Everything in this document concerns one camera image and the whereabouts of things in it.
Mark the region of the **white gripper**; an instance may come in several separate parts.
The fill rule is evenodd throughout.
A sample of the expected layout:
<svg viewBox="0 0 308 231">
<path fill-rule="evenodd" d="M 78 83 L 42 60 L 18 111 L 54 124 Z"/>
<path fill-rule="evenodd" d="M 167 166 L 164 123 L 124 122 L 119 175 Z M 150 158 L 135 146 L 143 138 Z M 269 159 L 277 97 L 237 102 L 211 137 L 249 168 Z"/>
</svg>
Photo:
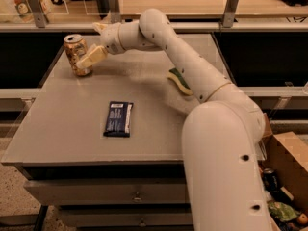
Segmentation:
<svg viewBox="0 0 308 231">
<path fill-rule="evenodd" d="M 77 62 L 76 65 L 79 69 L 88 68 L 106 59 L 108 52 L 113 55 L 125 52 L 119 37 L 120 23 L 103 24 L 94 22 L 92 26 L 93 29 L 100 34 L 101 44 L 103 46 L 93 44 L 87 53 Z"/>
</svg>

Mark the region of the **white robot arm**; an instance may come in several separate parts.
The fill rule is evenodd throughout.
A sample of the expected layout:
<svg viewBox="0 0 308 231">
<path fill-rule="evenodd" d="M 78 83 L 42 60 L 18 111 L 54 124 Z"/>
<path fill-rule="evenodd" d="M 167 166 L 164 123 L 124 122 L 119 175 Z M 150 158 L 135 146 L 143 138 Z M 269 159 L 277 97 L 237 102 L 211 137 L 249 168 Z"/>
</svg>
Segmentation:
<svg viewBox="0 0 308 231">
<path fill-rule="evenodd" d="M 255 151 L 266 127 L 259 106 L 185 43 L 159 10 L 148 9 L 135 22 L 93 28 L 101 43 L 78 67 L 130 49 L 159 48 L 198 99 L 182 130 L 194 231 L 272 231 Z"/>
</svg>

